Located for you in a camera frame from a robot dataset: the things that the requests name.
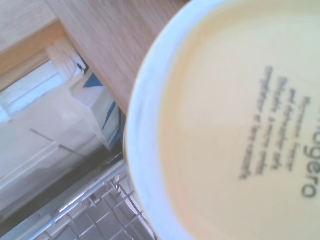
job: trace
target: wooden surface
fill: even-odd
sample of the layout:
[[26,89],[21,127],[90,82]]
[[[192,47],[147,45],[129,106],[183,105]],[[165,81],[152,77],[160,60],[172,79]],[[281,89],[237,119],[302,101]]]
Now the wooden surface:
[[70,41],[62,37],[46,49],[46,52],[55,68],[65,81],[69,81],[76,75],[77,64],[83,69],[86,65],[78,55]]
[[32,36],[12,45],[9,49],[0,53],[0,76],[18,67],[63,36],[65,36],[64,29],[56,21]]
[[77,51],[126,113],[141,63],[184,0],[47,0]]
[[0,92],[4,91],[33,70],[48,62],[50,59],[46,51],[41,51],[33,57],[29,58],[14,69],[0,76]]
[[1,0],[0,53],[56,21],[44,0]]

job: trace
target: metal wire rack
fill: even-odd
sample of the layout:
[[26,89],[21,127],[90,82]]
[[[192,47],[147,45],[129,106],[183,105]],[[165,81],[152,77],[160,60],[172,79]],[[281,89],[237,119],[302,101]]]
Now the metal wire rack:
[[158,240],[137,201],[124,161],[19,239]]

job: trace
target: dish rack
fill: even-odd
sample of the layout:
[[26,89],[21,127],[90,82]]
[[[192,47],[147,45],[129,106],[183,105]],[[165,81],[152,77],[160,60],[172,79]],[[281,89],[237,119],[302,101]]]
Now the dish rack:
[[19,226],[1,239],[158,240],[137,201],[124,160],[77,191],[56,213],[38,217],[19,236]]

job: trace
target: kitchen counter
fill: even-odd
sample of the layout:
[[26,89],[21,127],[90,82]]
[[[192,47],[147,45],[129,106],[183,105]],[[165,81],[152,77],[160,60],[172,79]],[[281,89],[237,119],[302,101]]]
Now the kitchen counter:
[[186,2],[47,0],[76,50],[110,89],[125,113],[146,53]]

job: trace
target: mug rim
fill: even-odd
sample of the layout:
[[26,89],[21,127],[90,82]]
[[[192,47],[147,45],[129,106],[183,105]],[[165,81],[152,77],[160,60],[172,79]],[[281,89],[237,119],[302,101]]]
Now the mug rim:
[[131,94],[124,143],[129,175],[149,223],[163,240],[194,240],[174,212],[159,160],[159,117],[168,76],[191,31],[229,1],[192,0],[184,6],[151,46]]

